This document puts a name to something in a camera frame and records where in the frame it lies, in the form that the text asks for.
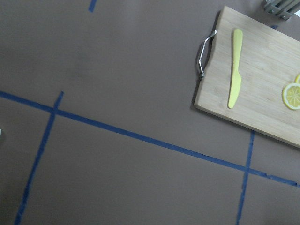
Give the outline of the lower lemon slice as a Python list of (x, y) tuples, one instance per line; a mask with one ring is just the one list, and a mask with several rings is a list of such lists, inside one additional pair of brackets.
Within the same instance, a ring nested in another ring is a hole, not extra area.
[(282, 90), (282, 100), (285, 106), (291, 110), (300, 109), (300, 85), (290, 83)]

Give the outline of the bamboo cutting board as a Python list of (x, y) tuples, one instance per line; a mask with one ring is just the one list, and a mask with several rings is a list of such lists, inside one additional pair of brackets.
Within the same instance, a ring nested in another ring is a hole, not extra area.
[[(235, 29), (243, 32), (241, 88), (230, 109)], [(299, 147), (300, 112), (282, 100), (283, 88), (300, 72), (299, 41), (229, 7), (221, 10), (216, 30), (195, 107)]]

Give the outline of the grey metal stand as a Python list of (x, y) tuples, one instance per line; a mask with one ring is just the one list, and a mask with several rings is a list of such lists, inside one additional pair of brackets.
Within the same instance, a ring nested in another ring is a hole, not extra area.
[(275, 15), (281, 20), (292, 16), (300, 16), (300, 0), (264, 0), (263, 9), (266, 13)]

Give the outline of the yellow plastic knife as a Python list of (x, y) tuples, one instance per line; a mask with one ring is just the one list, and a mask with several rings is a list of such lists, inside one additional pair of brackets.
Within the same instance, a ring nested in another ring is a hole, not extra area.
[(228, 99), (228, 108), (233, 109), (240, 93), (241, 76), (239, 73), (240, 56), (243, 44), (243, 32), (240, 29), (235, 29), (233, 32), (232, 43), (232, 76), (230, 83), (230, 93)]

